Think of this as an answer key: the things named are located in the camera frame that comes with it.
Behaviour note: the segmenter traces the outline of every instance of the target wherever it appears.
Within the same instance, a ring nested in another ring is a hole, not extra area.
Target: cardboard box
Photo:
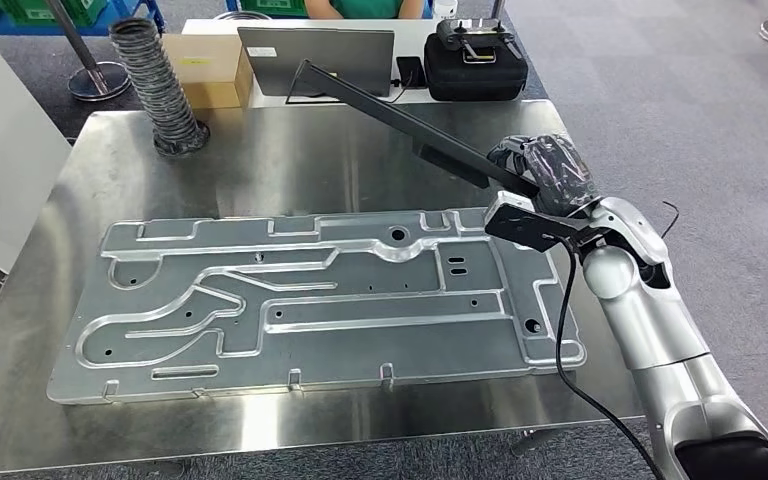
[[[252,69],[237,35],[164,35],[172,69],[193,108],[246,108]]]

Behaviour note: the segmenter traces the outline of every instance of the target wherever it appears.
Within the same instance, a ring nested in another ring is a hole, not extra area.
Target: black metal bar
[[[304,82],[322,91],[323,94],[337,98],[370,117],[410,135],[418,146],[427,146],[432,149],[415,148],[414,151],[433,152],[435,165],[444,167],[473,185],[486,188],[489,185],[486,177],[489,177],[502,184],[506,190],[520,195],[534,197],[539,192],[539,188],[534,183],[496,166],[484,155],[457,138],[409,113],[382,102],[351,83],[313,65],[309,60],[304,60],[299,65],[293,85],[290,87],[291,92],[297,81]],[[458,173],[459,171],[464,172],[465,175],[461,175]]]

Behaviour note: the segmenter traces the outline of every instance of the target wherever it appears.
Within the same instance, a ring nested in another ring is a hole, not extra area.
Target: stanchion post
[[[69,78],[69,91],[78,100],[100,102],[116,97],[130,85],[125,68],[115,62],[96,62],[60,0],[45,0],[54,20],[72,45],[84,68]]]

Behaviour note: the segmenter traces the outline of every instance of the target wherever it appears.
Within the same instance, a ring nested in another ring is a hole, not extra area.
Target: person
[[[310,18],[422,18],[426,0],[305,0]]]

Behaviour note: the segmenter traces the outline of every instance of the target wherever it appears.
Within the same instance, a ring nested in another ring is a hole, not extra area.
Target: rectangular slot
[[[215,377],[219,374],[216,365],[201,365],[198,367],[165,367],[151,371],[152,380],[179,380],[184,378]]]

